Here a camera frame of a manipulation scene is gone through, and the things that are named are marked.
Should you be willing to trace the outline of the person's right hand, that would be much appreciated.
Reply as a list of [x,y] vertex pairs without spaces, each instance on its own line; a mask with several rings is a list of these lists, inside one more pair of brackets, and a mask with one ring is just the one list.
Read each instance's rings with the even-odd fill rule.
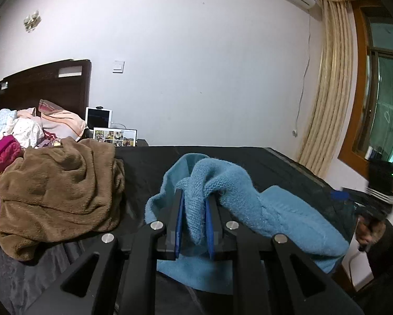
[[370,247],[382,238],[385,230],[385,221],[372,223],[361,216],[358,217],[355,239],[359,244],[359,251],[368,252]]

